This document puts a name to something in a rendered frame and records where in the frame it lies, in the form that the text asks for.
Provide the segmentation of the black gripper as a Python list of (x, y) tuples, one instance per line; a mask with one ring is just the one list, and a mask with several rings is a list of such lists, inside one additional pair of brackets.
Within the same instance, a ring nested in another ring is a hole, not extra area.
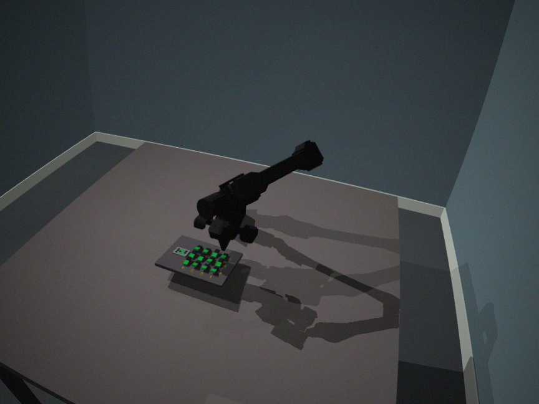
[[(221, 247), (222, 251), (225, 251), (225, 249), (227, 248), (230, 240), (234, 240), (238, 234), (240, 235), (239, 239), (241, 240), (241, 242), (248, 243), (248, 244), (252, 244), (253, 241), (255, 240), (255, 238), (258, 235), (258, 228), (255, 227), (255, 226), (251, 226), (251, 225), (246, 224), (244, 226), (244, 228), (240, 228), (239, 225), (236, 225), (237, 211), (238, 211), (238, 208), (236, 210), (233, 210), (233, 211), (224, 211), (224, 212), (218, 214), (220, 216), (220, 218), (223, 218), (223, 219), (227, 218), (227, 216), (230, 216), (232, 218), (233, 222), (234, 222), (234, 231), (235, 231), (231, 239), (227, 238), (224, 241), (219, 241), (218, 240), (219, 243), (220, 243), (220, 247)], [(213, 221), (214, 221), (213, 218), (203, 219), (200, 215), (198, 215), (194, 219), (193, 226), (194, 226), (194, 228), (204, 229), (205, 225), (210, 226)]]

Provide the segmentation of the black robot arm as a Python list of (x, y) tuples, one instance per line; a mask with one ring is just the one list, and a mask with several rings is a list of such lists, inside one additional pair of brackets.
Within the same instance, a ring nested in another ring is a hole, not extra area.
[[(234, 222), (230, 216), (223, 219), (218, 214), (241, 209), (259, 199), (269, 184), (299, 170), (312, 170), (322, 165), (323, 156), (315, 142), (305, 141), (298, 146), (291, 157), (286, 158), (261, 172), (240, 174), (222, 185), (220, 191), (200, 199), (197, 210), (203, 219), (216, 216), (208, 228), (211, 238), (224, 241), (232, 238)], [(232, 183), (230, 183), (232, 182)], [(226, 185), (230, 183), (229, 185)], [(239, 204), (243, 202), (242, 204)], [(238, 205), (239, 204), (239, 205)]]

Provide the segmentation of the grey switch panel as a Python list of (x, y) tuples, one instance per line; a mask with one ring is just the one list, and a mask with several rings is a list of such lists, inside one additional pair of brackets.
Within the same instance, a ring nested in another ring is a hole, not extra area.
[(222, 288), (243, 253), (180, 236), (155, 266)]

